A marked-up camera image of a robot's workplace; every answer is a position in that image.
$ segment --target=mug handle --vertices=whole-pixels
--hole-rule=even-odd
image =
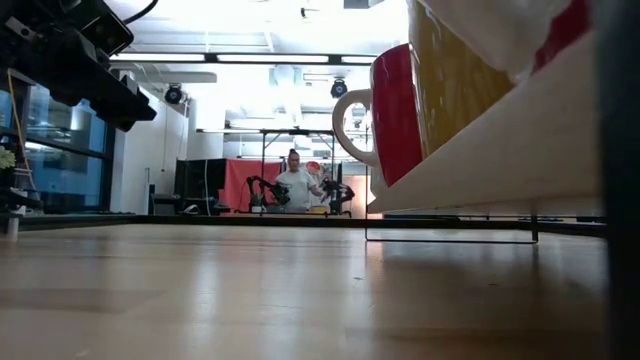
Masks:
[[[355,159],[373,167],[380,166],[378,153],[375,151],[362,151],[358,149],[344,132],[344,114],[349,106],[363,104],[371,107],[371,89],[353,90],[342,95],[333,108],[333,132],[342,147]]]

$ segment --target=white cloth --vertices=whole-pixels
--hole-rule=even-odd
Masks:
[[[276,182],[289,189],[291,200],[285,205],[287,212],[306,212],[309,210],[309,189],[316,185],[316,182],[308,172],[304,170],[283,172],[278,175]]]

